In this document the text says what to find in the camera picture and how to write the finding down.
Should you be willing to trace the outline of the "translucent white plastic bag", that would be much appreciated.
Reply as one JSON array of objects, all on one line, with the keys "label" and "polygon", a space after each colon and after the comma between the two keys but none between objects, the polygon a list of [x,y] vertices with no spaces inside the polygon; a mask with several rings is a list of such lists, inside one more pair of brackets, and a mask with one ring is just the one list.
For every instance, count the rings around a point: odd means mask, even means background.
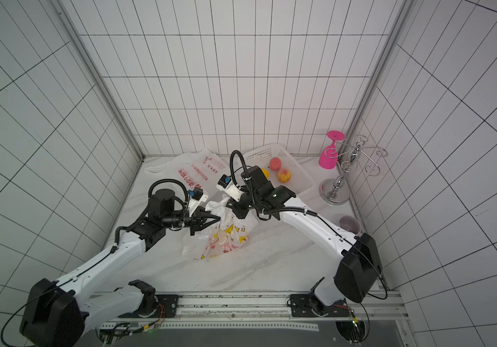
[{"label": "translucent white plastic bag", "polygon": [[209,260],[224,254],[235,252],[248,244],[251,232],[259,221],[253,212],[244,219],[239,219],[227,205],[228,198],[223,195],[219,202],[208,202],[205,211],[220,217],[220,221],[196,232],[194,236],[183,237],[184,257],[194,260]]}]

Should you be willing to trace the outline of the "orange pink peach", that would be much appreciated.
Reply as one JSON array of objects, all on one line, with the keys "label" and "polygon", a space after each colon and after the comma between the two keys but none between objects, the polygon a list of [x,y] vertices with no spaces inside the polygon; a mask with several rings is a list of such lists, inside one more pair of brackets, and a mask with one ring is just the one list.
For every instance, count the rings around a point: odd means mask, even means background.
[{"label": "orange pink peach", "polygon": [[292,173],[289,169],[280,169],[277,172],[277,178],[281,183],[287,183],[292,178]]}]

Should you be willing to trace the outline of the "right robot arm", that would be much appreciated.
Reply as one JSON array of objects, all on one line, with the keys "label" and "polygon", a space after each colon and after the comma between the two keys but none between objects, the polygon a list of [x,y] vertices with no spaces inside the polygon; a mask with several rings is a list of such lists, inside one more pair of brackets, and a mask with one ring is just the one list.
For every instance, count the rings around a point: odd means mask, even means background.
[{"label": "right robot arm", "polygon": [[373,237],[363,233],[354,234],[319,213],[312,211],[295,192],[283,185],[274,187],[258,166],[247,166],[240,151],[230,156],[230,166],[235,159],[241,162],[237,182],[235,170],[222,176],[217,187],[230,196],[228,207],[239,219],[254,211],[261,221],[274,218],[306,234],[338,262],[335,274],[317,283],[314,296],[325,306],[332,306],[341,299],[361,303],[369,295],[372,286],[381,278],[382,264]]}]

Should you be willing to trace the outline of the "white bag with red print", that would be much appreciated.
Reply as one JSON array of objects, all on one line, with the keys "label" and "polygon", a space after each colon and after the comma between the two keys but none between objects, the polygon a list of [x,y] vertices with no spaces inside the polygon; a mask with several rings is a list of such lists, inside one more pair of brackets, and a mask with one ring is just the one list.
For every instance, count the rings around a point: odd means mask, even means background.
[{"label": "white bag with red print", "polygon": [[230,174],[230,166],[208,148],[199,153],[184,153],[167,163],[148,166],[144,172],[159,179],[176,179],[186,189],[201,188],[211,198],[218,192],[219,179]]}]

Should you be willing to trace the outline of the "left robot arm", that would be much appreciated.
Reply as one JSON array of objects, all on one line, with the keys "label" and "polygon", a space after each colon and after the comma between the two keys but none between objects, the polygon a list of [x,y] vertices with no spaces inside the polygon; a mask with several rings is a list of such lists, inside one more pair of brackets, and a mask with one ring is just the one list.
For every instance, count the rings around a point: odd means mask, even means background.
[{"label": "left robot arm", "polygon": [[150,284],[132,280],[110,294],[93,294],[118,270],[154,247],[168,230],[189,228],[191,234],[220,221],[202,206],[199,187],[187,189],[176,179],[161,179],[148,189],[147,205],[129,226],[115,230],[114,243],[72,272],[56,280],[42,279],[30,290],[20,334],[33,346],[73,346],[88,331],[120,315],[141,318],[164,315]]}]

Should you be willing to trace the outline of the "pink peach top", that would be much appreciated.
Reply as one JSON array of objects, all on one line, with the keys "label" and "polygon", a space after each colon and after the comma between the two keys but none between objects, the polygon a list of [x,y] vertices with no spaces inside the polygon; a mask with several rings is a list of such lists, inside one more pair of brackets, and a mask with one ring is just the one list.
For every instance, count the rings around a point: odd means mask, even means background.
[{"label": "pink peach top", "polygon": [[272,158],[269,162],[269,167],[272,171],[279,171],[283,167],[283,162],[277,157]]}]

